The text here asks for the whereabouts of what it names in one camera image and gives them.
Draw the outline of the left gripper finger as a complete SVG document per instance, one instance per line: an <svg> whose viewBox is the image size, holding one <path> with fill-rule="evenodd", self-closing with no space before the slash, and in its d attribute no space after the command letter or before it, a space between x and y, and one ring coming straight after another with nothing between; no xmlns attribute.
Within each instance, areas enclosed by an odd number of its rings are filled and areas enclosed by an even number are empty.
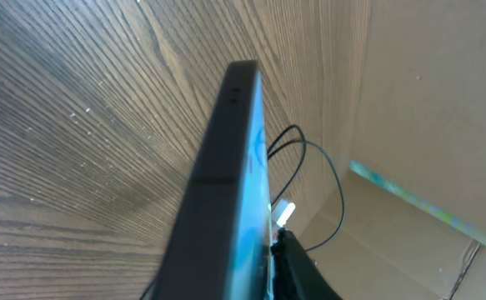
<svg viewBox="0 0 486 300"><path fill-rule="evenodd" d="M297 238L278 230L272 245L274 260L273 298L277 300L342 300L328 285Z"/></svg>

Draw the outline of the Samsung Galaxy smartphone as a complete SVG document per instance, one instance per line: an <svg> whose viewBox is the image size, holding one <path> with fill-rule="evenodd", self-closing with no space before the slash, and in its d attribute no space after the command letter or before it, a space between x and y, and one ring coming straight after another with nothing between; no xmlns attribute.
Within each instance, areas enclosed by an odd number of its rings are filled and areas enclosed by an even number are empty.
<svg viewBox="0 0 486 300"><path fill-rule="evenodd" d="M231 62L151 299L265 299L270 207L261 74Z"/></svg>

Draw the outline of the white power strip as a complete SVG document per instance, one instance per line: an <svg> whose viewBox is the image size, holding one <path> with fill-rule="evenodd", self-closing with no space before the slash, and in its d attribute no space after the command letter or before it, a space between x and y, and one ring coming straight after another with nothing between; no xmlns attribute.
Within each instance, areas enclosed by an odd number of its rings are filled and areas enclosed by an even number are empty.
<svg viewBox="0 0 486 300"><path fill-rule="evenodd" d="M282 228L296 209L296 204L286 199L279 199L272 210L273 224Z"/></svg>

